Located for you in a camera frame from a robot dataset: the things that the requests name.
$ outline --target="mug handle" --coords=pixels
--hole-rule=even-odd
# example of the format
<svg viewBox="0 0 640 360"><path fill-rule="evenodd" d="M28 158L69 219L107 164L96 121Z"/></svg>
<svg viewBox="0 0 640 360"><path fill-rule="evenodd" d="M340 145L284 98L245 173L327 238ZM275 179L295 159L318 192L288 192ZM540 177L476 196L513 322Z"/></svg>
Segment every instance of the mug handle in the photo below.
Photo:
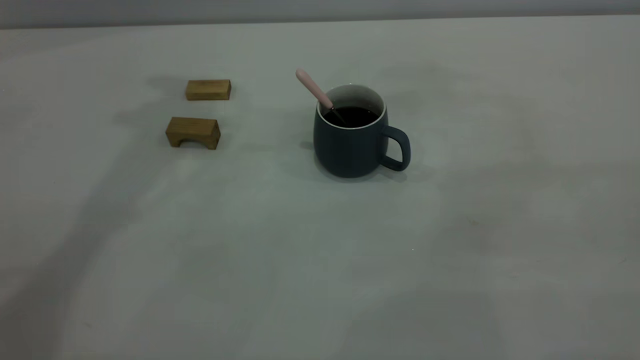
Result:
<svg viewBox="0 0 640 360"><path fill-rule="evenodd" d="M390 126L383 127L381 133L382 136L386 136L387 138L397 141L398 144L400 144L400 149L402 150L402 162L393 160L385 154L382 156L382 159L380 159L382 166L395 171L402 171L406 169L406 167L409 166L409 162L411 162L411 145L409 144L409 138L407 135L404 131Z"/></svg>

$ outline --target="spoon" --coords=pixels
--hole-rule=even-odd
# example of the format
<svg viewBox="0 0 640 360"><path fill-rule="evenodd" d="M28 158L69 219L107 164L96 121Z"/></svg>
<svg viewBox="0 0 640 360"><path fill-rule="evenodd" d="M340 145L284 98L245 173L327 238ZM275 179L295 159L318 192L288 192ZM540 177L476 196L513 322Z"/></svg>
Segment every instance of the spoon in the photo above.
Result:
<svg viewBox="0 0 640 360"><path fill-rule="evenodd" d="M307 74L306 71L302 69L296 70L296 78L300 80L302 85L305 85L305 88L307 88L307 90L309 90L311 94L313 94L313 96L315 96L316 99L318 99L318 101L325 108L333 112L335 116L337 116L338 119L340 119L340 121L342 121L345 125L347 126L349 125L347 124L346 121L344 121L344 119L340 116L338 111L335 109L335 107L333 106L333 103L331 102L331 100L329 100L329 97L324 93L324 91L322 91L322 89L320 89L320 86L316 84L316 82L311 78L311 76L309 76L309 74Z"/></svg>

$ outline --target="spoon handle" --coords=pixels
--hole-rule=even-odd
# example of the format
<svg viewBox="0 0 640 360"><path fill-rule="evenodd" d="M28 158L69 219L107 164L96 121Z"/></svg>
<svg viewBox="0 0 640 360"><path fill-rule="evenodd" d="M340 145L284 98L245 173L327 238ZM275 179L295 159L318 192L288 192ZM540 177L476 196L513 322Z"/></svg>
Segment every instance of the spoon handle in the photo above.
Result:
<svg viewBox="0 0 640 360"><path fill-rule="evenodd" d="M306 71L302 69L296 70L296 78L300 80L302 85L305 85L305 87L311 92L311 94L313 94L325 108L333 108L333 103L331 102L331 100L329 100L329 97L327 97L322 89L320 89L320 86L316 84L316 82L309 76L309 74L307 74Z"/></svg>

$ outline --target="mug rim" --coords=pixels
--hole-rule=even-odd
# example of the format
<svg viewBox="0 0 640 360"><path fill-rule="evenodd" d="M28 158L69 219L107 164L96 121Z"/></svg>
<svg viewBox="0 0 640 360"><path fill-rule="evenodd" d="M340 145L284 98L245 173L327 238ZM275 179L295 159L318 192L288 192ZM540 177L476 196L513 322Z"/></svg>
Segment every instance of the mug rim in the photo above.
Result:
<svg viewBox="0 0 640 360"><path fill-rule="evenodd" d="M371 90L374 93L376 93L376 95L379 96L380 99L382 100L382 113L380 113L380 116L374 122L371 122L370 124L367 124L365 126L360 126L360 127L342 127L342 126L338 126L338 125L333 125L332 123L328 122L324 118L324 116L320 112L320 102L318 101L318 103L316 104L316 113L320 116L320 119L322 119L325 123L327 123L328 125L331 125L333 127L336 127L338 129L341 129L341 130L360 130L360 129L364 129L366 127L372 126L373 124L377 123L378 121L380 121L380 119L382 119L385 116L385 114L387 113L387 102L385 102L385 100L382 98L382 96L380 96L380 94L378 94L377 91L373 90L372 88L370 88L370 87L368 87L366 85L353 84L353 83L348 83L348 84L345 84L345 85L338 85L338 86L334 86L334 87L330 88L329 91L327 91L327 94L333 89L342 88L342 87L345 87L345 86L356 86L356 87L366 88L366 89Z"/></svg>

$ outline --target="dark blue mug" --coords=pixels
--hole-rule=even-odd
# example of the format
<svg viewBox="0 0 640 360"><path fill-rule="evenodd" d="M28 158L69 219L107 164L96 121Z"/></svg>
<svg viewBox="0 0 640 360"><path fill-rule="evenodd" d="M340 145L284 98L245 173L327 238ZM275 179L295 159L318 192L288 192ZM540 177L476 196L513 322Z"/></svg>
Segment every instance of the dark blue mug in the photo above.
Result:
<svg viewBox="0 0 640 360"><path fill-rule="evenodd" d="M411 161L407 135L388 125L387 105L375 91L362 85L342 85L327 93L336 109L357 107L380 116L360 127L341 127L328 122L329 109L318 103L314 123L314 149L320 164L339 177L360 177L383 165L402 171ZM402 161L387 156L388 139L400 144Z"/></svg>

